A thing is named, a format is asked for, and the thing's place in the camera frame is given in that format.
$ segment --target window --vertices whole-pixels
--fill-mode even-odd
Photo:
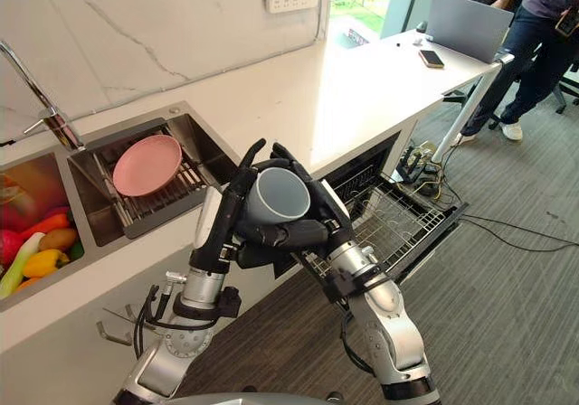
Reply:
[[[351,48],[380,39],[390,0],[332,0],[328,39]]]

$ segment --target white countertop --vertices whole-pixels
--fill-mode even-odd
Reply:
[[[446,48],[412,45],[414,32],[341,51],[318,43],[152,95],[74,122],[81,135],[186,101],[196,121],[239,162],[260,137],[279,141],[320,177],[388,138],[409,118],[430,111],[442,93],[476,78],[489,65]],[[434,47],[446,64],[429,69],[419,49]],[[46,132],[4,147],[1,165],[56,144]],[[188,246],[199,209],[90,264],[0,314],[2,348],[21,342],[143,269]]]

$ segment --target marble wall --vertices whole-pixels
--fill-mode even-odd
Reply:
[[[327,4],[268,14],[263,0],[0,0],[0,38],[76,118],[309,44]],[[5,141],[40,105],[4,59],[0,78]]]

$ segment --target laptop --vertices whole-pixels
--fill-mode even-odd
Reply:
[[[432,0],[426,33],[432,41],[480,61],[495,60],[511,12],[471,0]]]

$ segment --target metal rack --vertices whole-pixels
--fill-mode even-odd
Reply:
[[[345,202],[359,246],[372,247],[381,270],[394,274],[396,269],[395,276],[419,257],[416,251],[455,221],[456,211],[445,213],[427,207],[376,174],[372,165],[335,191]],[[306,261],[322,280],[330,270],[328,263],[317,256],[309,256]]]
[[[131,146],[145,137],[153,135],[166,135],[175,137],[168,126],[158,127],[157,130],[148,131],[146,134],[132,137],[124,142],[117,143],[113,147],[107,147],[93,151],[92,159],[99,169],[100,177],[107,187],[113,208],[118,215],[123,228],[126,230],[140,221],[145,221],[157,212],[161,212],[168,206],[177,203],[192,193],[200,192],[207,187],[201,172],[197,170],[197,163],[181,146],[182,160],[175,178],[165,187],[150,195],[140,197],[128,197],[119,193],[112,183],[112,173],[117,161]]]

